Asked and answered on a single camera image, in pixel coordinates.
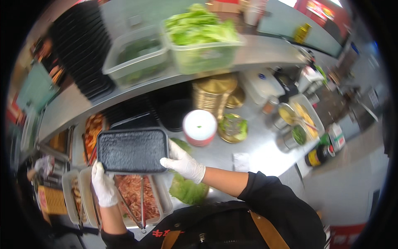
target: black jacket sleeve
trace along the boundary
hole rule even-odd
[[[316,212],[275,176],[249,172],[238,199],[267,218],[290,248],[323,248],[326,235]]]
[[[101,238],[106,244],[107,249],[134,248],[138,243],[134,238],[134,233],[130,231],[120,235],[108,234],[101,231]]]

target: soy sauce bottle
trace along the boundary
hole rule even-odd
[[[308,166],[316,167],[334,156],[335,153],[332,145],[320,145],[305,156],[305,163]]]

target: brown apron strap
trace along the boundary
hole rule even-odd
[[[250,211],[250,215],[269,249],[289,249],[289,246],[269,220],[252,211]]]
[[[181,231],[168,232],[166,237],[164,237],[162,247],[160,249],[171,249],[176,242],[180,232]]]

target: orange food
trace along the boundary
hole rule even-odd
[[[90,159],[93,153],[94,147],[97,144],[97,136],[102,131],[104,123],[104,116],[100,113],[91,115],[86,121],[86,132],[84,134],[84,140],[86,142],[85,147],[87,150],[87,157]],[[87,163],[86,157],[83,154],[84,162]]]
[[[141,220],[141,177],[136,174],[131,174],[126,176],[115,175],[115,178],[118,183],[118,189],[126,201],[126,204],[129,206],[134,216],[138,220]],[[127,216],[132,220],[133,218],[130,216],[123,203],[122,207]],[[144,177],[144,210],[145,220],[160,216],[151,184],[146,176]]]

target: metal cup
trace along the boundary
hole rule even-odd
[[[290,107],[290,105],[286,104],[286,103],[280,103],[278,106],[278,110],[276,112],[274,112],[272,114],[272,122],[275,125],[276,128],[278,128],[279,130],[282,130],[283,128],[285,128],[287,125],[291,125],[288,124],[280,115],[279,115],[279,109],[283,108],[285,110],[287,110],[289,112],[289,114],[292,117],[296,117],[296,113],[294,112],[293,108]]]
[[[296,126],[301,127],[303,132],[305,133],[305,130],[301,125],[296,125]],[[297,141],[293,137],[293,129],[291,129],[288,133],[286,133],[283,136],[283,142],[285,143],[285,145],[288,149],[294,149],[298,146],[301,146],[300,144],[297,143]]]

